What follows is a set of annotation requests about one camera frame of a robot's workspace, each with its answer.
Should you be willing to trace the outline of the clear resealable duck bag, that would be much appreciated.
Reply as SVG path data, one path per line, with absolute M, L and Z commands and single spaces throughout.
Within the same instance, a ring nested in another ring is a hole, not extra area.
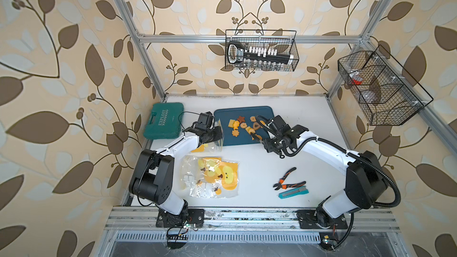
M 192 151 L 192 153 L 200 152 L 220 152 L 223 147 L 224 134 L 220 126 L 206 131 L 200 136 L 202 143 L 199 147 Z

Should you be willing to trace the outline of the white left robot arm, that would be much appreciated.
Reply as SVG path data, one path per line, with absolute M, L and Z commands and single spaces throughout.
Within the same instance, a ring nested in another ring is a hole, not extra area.
M 211 112 L 200 113 L 198 120 L 185 128 L 175 141 L 140 153 L 128 186 L 129 193 L 152 202 L 166 213 L 181 215 L 186 201 L 173 192 L 174 163 L 201 145 L 222 139 L 223 131 L 215 125 L 214 115 Z

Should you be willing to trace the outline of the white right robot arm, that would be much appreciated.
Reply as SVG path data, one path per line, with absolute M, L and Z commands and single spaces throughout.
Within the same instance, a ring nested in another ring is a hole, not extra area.
M 353 214 L 372 206 L 394 208 L 400 204 L 401 193 L 397 184 L 382 170 L 372 152 L 345 149 L 304 126 L 290 127 L 279 115 L 273 119 L 258 115 L 256 120 L 269 135 L 261 140 L 268 153 L 291 158 L 307 152 L 345 176 L 345 187 L 316 207 L 314 221 L 320 227 L 330 227 L 346 213 Z

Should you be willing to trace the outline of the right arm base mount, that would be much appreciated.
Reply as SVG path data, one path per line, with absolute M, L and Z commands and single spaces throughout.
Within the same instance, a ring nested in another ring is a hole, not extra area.
M 337 218 L 332 218 L 325 212 L 321 205 L 314 210 L 300 209 L 296 211 L 300 229 L 311 229 L 313 226 L 320 229 L 332 229 L 332 237 L 321 237 L 321 242 L 319 244 L 321 249 L 326 252 L 337 251 L 348 239 L 355 221 L 355 210 L 349 211 L 349 214 L 350 220 L 348 224 L 346 222 L 345 214 L 341 214 Z M 346 232 L 342 237 L 334 236 L 337 224 L 346 228 Z

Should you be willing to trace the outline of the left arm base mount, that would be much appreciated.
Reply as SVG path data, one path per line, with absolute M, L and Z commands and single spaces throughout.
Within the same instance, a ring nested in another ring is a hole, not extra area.
M 189 240 L 190 232 L 197 232 L 203 227 L 205 210 L 202 208 L 189 209 L 187 202 L 179 215 L 173 215 L 159 209 L 156 227 L 166 228 L 166 245 L 170 250 L 180 249 Z

